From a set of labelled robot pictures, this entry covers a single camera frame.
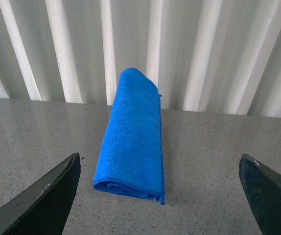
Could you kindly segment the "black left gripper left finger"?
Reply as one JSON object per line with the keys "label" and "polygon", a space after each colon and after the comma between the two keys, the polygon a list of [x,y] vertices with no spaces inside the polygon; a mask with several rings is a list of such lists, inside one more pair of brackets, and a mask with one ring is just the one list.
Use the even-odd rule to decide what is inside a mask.
{"label": "black left gripper left finger", "polygon": [[0,207],[0,235],[62,234],[80,173],[80,156],[74,153]]}

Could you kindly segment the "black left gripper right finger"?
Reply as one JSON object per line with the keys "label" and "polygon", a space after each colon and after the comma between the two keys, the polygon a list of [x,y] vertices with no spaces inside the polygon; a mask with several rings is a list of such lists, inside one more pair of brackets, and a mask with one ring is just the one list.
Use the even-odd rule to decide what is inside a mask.
{"label": "black left gripper right finger", "polygon": [[243,154],[239,178],[261,233],[281,235],[281,175]]}

